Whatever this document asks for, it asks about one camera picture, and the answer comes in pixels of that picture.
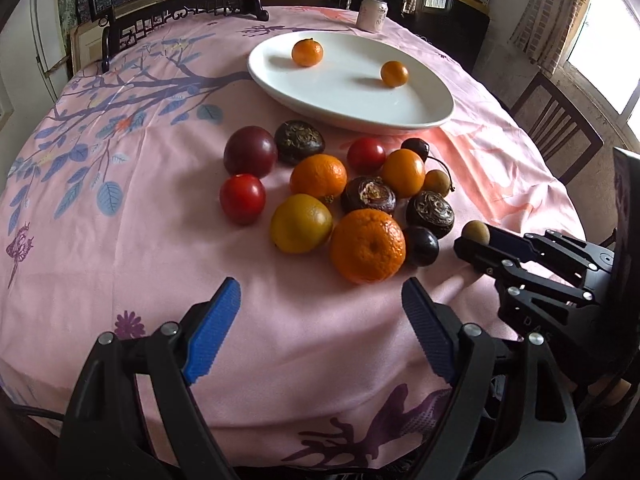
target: cherry stem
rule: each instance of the cherry stem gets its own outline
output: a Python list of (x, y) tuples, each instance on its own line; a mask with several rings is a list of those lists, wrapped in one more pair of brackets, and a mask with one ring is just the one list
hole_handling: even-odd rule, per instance
[(435, 158), (434, 156), (431, 155), (427, 155), (427, 158), (432, 158), (433, 160), (435, 160), (437, 163), (439, 163), (445, 170), (447, 170), (447, 176), (449, 177), (449, 189), (453, 192), (456, 190), (455, 187), (453, 187), (453, 179), (451, 178), (451, 173), (449, 171), (449, 168), (447, 167), (447, 165), (442, 162), (441, 160)]

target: screw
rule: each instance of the screw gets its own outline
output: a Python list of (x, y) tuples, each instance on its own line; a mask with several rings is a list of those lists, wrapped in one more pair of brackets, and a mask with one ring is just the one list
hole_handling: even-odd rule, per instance
[(179, 328), (176, 322), (170, 321), (160, 327), (160, 332), (165, 336), (176, 335)]
[(529, 334), (529, 342), (535, 346), (540, 346), (545, 342), (545, 338), (543, 338), (538, 332), (531, 332)]
[(475, 323), (467, 323), (462, 327), (462, 330), (464, 330), (465, 334), (469, 337), (478, 337), (482, 333), (482, 329)]
[(108, 345), (113, 343), (113, 332), (102, 332), (98, 336), (98, 343), (101, 345)]

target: soda can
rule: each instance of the soda can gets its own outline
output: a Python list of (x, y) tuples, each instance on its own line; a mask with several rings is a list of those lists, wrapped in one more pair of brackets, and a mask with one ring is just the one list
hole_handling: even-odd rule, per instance
[(366, 32), (381, 32), (388, 6), (382, 0), (363, 0), (360, 4), (356, 27)]

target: white plate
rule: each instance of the white plate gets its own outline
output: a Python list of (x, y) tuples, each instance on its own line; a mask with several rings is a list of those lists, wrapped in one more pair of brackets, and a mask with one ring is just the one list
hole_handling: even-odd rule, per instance
[[(324, 57), (302, 68), (291, 59), (294, 44), (313, 38)], [(409, 82), (388, 88), (380, 79), (387, 61), (402, 62)], [(453, 97), (442, 80), (417, 59), (385, 43), (341, 32), (292, 32), (257, 45), (248, 60), (254, 80), (276, 101), (300, 114), (364, 133), (423, 130), (447, 121)]]

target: pink tablecloth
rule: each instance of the pink tablecloth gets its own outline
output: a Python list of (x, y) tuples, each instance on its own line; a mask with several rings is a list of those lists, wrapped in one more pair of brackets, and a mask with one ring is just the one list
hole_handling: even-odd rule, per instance
[[(564, 187), (487, 90), (389, 20), (373, 37), (429, 66), (456, 102), (448, 123), (420, 133), (457, 187), (447, 198), (456, 226), (437, 262), (353, 286), (326, 248), (279, 253), (268, 224), (289, 194), (290, 169), (281, 166), (264, 179), (262, 219), (231, 225), (218, 203), (226, 139), (241, 126), (273, 132), (296, 117), (251, 80), (252, 48), (296, 30), (371, 37), (346, 10), (270, 13), (267, 23), (207, 15), (169, 23), (117, 55), (109, 73), (91, 67), (66, 87), (22, 149), (0, 203), (0, 375), (17, 402), (63, 411), (99, 333), (149, 334), (233, 276), (241, 311), (193, 387), (230, 462), (382, 466), (420, 443), (447, 396), (402, 312), (402, 282), (416, 274), (462, 321), (510, 337), (492, 280), (452, 250), (462, 226), (479, 218), (518, 233), (583, 232)], [(359, 134), (317, 126), (326, 152), (344, 160)], [(403, 138), (382, 141), (393, 150)], [(141, 392), (157, 434), (148, 382)], [(305, 431), (334, 434), (336, 444)]]

